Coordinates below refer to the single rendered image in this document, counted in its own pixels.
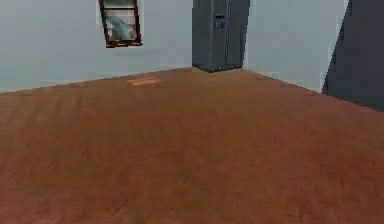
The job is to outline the dark grey fridge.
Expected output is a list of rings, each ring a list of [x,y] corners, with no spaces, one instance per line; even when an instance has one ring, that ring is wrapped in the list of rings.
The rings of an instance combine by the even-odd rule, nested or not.
[[[250,0],[193,0],[192,66],[207,72],[243,67]]]

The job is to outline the dark red framed window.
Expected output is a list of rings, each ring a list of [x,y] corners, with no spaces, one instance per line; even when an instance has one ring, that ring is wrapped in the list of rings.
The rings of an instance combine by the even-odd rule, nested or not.
[[[142,46],[138,0],[98,0],[107,48]]]

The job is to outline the dark grey tall cupboard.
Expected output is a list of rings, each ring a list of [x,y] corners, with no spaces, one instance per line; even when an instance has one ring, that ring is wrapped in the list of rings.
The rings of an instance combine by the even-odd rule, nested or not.
[[[384,0],[349,0],[322,93],[384,112]]]

